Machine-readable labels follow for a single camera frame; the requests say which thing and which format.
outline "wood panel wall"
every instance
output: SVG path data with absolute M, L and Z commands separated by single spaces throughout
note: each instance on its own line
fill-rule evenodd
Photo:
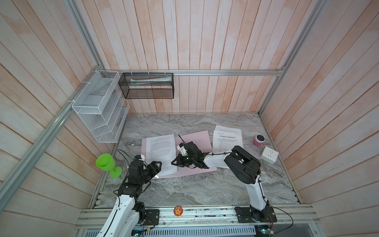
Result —
M 95 66 L 64 1 L 0 1 L 0 182 Z M 100 170 L 73 114 L 0 215 L 1 236 L 70 236 Z
M 330 1 L 262 116 L 328 236 L 379 235 L 378 13 Z
M 107 69 L 276 69 L 316 1 L 77 0 Z M 131 113 L 258 111 L 275 77 L 175 77 Z

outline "red round sticker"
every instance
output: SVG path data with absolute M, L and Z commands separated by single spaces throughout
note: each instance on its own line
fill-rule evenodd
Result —
M 183 214 L 183 208 L 181 206 L 176 206 L 174 208 L 174 214 L 177 217 L 180 217 Z

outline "electrical outlet cube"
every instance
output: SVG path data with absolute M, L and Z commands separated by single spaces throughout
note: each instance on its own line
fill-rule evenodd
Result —
M 279 155 L 279 152 L 266 146 L 262 152 L 261 159 L 273 165 L 278 155 Z

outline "gray marble surface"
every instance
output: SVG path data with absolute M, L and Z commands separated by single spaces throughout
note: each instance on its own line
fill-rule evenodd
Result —
M 141 153 L 142 138 L 171 133 L 177 136 L 203 130 L 208 130 L 212 141 L 216 125 L 242 129 L 244 149 L 258 159 L 264 146 L 273 148 L 259 117 L 253 113 L 128 115 L 118 148 L 134 157 Z M 258 134 L 266 138 L 261 147 L 252 143 Z M 115 160 L 123 174 L 117 179 L 108 176 L 98 198 L 98 207 L 113 207 L 116 196 L 112 191 L 118 189 L 126 175 L 124 157 L 117 152 Z M 263 190 L 270 202 L 297 203 L 279 160 L 274 165 L 265 161 L 261 164 Z M 245 184 L 229 169 L 218 168 L 217 171 L 179 178 L 154 179 L 138 201 L 145 202 L 146 206 L 249 205 L 249 196 Z

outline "pink folder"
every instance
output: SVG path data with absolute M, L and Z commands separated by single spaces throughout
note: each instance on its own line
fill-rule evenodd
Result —
M 190 141 L 193 141 L 197 145 L 197 147 L 202 152 L 212 152 L 212 145 L 211 140 L 209 138 L 208 131 L 201 131 L 201 132 L 194 132 L 186 135 L 180 135 L 183 140 L 187 143 Z M 175 137 L 175 146 L 182 143 L 182 140 L 179 137 Z M 146 157 L 146 138 L 142 139 L 142 146 L 141 146 L 141 155 L 144 155 Z M 159 179 L 163 178 L 176 178 L 176 177 L 182 177 L 192 174 L 200 174 L 210 171 L 216 171 L 217 167 L 209 168 L 209 169 L 200 169 L 200 168 L 194 168 L 190 169 L 187 167 L 178 167 L 178 171 L 174 174 L 169 174 L 165 176 L 159 176 Z

